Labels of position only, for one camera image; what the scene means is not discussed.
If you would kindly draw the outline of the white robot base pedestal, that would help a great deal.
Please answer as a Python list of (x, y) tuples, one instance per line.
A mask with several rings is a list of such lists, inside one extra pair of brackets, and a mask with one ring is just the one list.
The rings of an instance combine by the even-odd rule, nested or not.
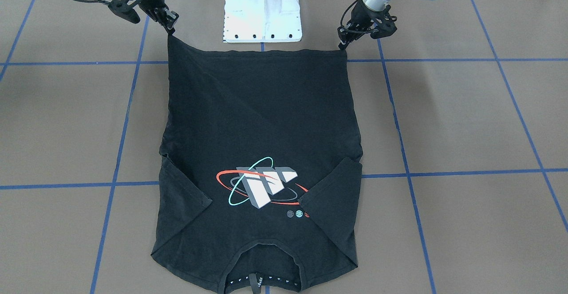
[(300, 0), (225, 0), (223, 42), (299, 42)]

